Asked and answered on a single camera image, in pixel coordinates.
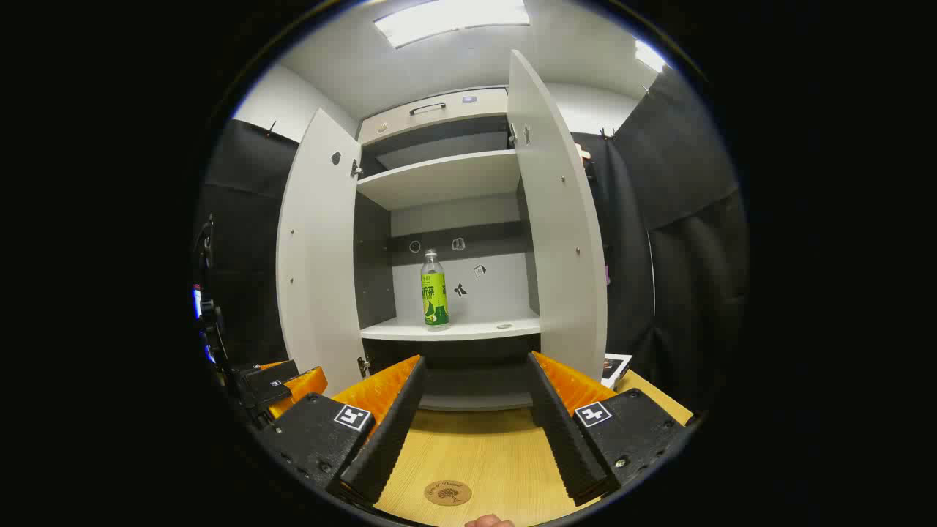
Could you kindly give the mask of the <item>grey cabinet drawer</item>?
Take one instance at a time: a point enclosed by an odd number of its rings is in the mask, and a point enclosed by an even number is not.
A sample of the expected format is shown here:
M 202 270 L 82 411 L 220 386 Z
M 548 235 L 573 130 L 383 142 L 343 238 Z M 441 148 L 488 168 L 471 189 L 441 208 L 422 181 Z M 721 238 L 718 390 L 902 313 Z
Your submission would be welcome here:
M 362 120 L 357 140 L 362 146 L 432 124 L 471 118 L 505 116 L 508 91 L 505 87 L 476 88 L 436 94 L 398 105 Z

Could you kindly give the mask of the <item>grey cabinet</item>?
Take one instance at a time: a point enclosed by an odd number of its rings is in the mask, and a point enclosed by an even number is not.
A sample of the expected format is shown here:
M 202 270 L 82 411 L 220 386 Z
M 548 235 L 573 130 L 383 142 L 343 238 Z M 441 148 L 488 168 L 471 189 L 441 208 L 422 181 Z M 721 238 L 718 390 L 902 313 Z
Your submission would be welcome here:
M 531 343 L 542 354 L 541 324 L 507 114 L 432 124 L 360 146 L 354 218 L 360 381 L 392 366 L 392 351 L 427 351 L 452 358 L 454 370 L 432 374 L 425 409 L 528 405 L 520 347 Z M 436 250 L 446 276 L 443 331 L 428 331 L 424 321 L 419 271 L 428 249 Z

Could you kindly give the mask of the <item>grey cabinet door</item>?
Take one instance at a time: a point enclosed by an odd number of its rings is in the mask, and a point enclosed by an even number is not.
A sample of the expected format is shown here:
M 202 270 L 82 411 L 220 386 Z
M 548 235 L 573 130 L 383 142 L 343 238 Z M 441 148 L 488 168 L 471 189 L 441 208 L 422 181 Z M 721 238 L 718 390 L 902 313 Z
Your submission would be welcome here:
M 279 212 L 277 307 L 288 357 L 318 368 L 332 397 L 362 379 L 364 356 L 354 276 L 360 143 L 324 109 L 292 160 Z
M 541 351 L 600 380 L 605 254 L 582 157 L 548 87 L 518 50 L 509 58 L 507 92 L 537 273 Z

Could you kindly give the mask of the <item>book with photo cover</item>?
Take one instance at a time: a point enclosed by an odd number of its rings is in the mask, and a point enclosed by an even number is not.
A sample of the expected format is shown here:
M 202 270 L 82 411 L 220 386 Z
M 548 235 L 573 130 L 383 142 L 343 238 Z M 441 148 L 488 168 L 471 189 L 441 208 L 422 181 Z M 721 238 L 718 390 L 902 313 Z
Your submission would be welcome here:
M 632 360 L 630 354 L 606 353 L 600 383 L 607 388 L 614 388 L 619 379 L 629 370 L 630 360 Z

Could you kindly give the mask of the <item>round cork coaster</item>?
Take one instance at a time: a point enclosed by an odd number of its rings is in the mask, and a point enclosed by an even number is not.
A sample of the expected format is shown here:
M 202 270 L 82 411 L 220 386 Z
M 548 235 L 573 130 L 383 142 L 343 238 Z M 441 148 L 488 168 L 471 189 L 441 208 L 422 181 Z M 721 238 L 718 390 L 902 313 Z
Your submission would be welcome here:
M 451 479 L 431 482 L 424 489 L 424 497 L 436 506 L 456 507 L 467 504 L 473 496 L 468 484 Z

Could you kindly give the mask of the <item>small ceiling light panel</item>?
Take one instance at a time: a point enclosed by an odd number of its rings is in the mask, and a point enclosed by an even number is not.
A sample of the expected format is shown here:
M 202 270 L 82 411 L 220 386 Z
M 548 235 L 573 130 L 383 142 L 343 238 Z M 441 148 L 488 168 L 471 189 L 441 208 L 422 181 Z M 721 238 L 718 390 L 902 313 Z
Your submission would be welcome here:
M 642 40 L 635 41 L 635 59 L 655 73 L 662 73 L 666 62 L 658 51 Z

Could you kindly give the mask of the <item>green label drink bottle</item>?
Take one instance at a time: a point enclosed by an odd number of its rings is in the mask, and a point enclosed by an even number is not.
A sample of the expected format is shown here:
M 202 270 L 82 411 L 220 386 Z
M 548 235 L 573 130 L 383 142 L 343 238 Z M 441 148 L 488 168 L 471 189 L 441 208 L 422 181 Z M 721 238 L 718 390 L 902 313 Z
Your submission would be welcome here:
M 439 263 L 435 249 L 425 251 L 425 261 L 419 271 L 424 321 L 428 331 L 443 331 L 449 326 L 449 304 L 445 271 Z

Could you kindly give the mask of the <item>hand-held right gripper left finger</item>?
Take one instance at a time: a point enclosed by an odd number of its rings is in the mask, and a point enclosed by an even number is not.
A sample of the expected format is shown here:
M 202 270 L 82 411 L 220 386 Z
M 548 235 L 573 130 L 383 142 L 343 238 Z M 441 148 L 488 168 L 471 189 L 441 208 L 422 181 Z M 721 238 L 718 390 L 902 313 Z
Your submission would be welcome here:
M 425 357 L 411 356 L 334 397 L 310 390 L 258 437 L 305 487 L 372 507 L 395 469 L 427 376 Z

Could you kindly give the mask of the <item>long ceiling light panel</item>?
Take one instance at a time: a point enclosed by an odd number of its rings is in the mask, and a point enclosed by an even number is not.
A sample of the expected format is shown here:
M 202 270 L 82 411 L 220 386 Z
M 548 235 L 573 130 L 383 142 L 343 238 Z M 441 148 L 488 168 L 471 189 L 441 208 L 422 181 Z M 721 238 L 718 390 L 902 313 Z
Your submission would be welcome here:
M 524 0 L 431 0 L 374 21 L 395 49 L 437 34 L 488 26 L 528 26 Z

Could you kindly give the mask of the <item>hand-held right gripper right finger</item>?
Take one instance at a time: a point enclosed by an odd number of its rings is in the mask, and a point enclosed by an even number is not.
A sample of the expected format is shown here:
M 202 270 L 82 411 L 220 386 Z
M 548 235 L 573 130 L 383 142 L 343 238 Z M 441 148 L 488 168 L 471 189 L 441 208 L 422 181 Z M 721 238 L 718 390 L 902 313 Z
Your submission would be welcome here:
M 692 416 L 642 387 L 613 392 L 544 354 L 526 357 L 534 422 L 576 506 L 628 493 L 682 450 Z

